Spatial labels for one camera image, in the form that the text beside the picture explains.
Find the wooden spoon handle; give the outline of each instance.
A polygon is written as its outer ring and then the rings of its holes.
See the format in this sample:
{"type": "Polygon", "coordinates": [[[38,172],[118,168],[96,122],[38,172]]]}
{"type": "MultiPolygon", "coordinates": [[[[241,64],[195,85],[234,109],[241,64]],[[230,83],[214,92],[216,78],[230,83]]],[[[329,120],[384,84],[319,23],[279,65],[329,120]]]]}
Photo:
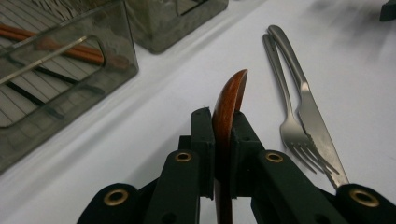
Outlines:
{"type": "Polygon", "coordinates": [[[215,200],[219,224],[233,223],[230,194],[230,141],[233,113],[239,111],[245,91],[248,70],[233,75],[223,87],[213,113],[212,125],[216,138],[215,200]]]}

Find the white surface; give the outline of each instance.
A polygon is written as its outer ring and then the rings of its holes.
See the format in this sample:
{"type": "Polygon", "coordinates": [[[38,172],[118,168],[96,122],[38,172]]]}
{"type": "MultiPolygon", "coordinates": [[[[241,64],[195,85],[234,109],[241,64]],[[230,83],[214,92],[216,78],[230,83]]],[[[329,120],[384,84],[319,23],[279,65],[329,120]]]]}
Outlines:
{"type": "MultiPolygon", "coordinates": [[[[270,24],[288,35],[349,180],[396,203],[396,23],[355,2],[231,0],[163,54],[136,46],[138,77],[0,176],[0,223],[76,223],[101,188],[143,187],[190,134],[191,112],[213,110],[244,68],[241,110],[267,149],[284,151],[283,101],[262,45],[270,24]]],[[[291,79],[289,86],[296,107],[291,79]]],[[[333,193],[325,176],[305,173],[333,193]]],[[[214,202],[202,201],[201,223],[216,223],[214,202]]],[[[256,223],[249,199],[234,212],[235,223],[256,223]]]]}

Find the metal fork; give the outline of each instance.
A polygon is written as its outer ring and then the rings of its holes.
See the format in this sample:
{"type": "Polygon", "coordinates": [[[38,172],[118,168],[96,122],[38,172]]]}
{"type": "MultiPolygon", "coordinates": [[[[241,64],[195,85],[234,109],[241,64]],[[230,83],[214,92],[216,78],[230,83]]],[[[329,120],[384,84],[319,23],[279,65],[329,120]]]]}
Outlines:
{"type": "Polygon", "coordinates": [[[274,39],[270,35],[264,35],[262,41],[285,98],[286,119],[280,125],[280,135],[283,144],[285,144],[291,153],[313,173],[316,174],[317,172],[312,167],[315,167],[322,173],[331,172],[333,168],[325,160],[320,158],[315,144],[309,136],[305,134],[303,127],[297,122],[293,115],[288,86],[277,54],[274,39]]]}

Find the brass insert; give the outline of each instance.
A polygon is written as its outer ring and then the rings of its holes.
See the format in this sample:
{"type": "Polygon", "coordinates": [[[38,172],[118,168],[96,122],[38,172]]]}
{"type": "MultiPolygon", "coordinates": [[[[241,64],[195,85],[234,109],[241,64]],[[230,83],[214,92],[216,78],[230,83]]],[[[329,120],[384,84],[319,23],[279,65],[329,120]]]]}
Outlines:
{"type": "Polygon", "coordinates": [[[177,161],[190,161],[191,158],[192,158],[192,155],[190,153],[187,153],[187,152],[177,153],[177,155],[175,157],[175,159],[177,161]]]}
{"type": "Polygon", "coordinates": [[[105,196],[104,202],[108,206],[116,206],[124,203],[128,195],[125,189],[113,189],[105,196]]]}
{"type": "Polygon", "coordinates": [[[349,191],[349,196],[355,200],[355,202],[363,204],[367,207],[379,206],[379,200],[370,194],[369,192],[362,189],[352,189],[349,191]]]}
{"type": "Polygon", "coordinates": [[[282,162],[283,161],[283,157],[275,152],[268,152],[267,154],[265,154],[265,158],[268,161],[272,161],[272,162],[282,162]]]}

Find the butter knife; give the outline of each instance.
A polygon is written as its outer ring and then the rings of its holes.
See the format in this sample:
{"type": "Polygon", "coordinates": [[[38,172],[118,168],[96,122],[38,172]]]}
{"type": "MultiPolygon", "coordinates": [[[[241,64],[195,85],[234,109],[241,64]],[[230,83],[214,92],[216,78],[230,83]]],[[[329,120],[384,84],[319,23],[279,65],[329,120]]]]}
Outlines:
{"type": "Polygon", "coordinates": [[[317,104],[309,89],[308,81],[304,75],[297,56],[283,30],[275,25],[268,28],[269,34],[279,45],[283,55],[288,62],[294,81],[300,92],[301,102],[298,108],[298,115],[304,126],[304,130],[315,143],[320,156],[326,160],[337,172],[327,172],[326,176],[335,189],[348,184],[347,175],[335,150],[330,134],[326,128],[324,120],[320,115],[317,104]]]}

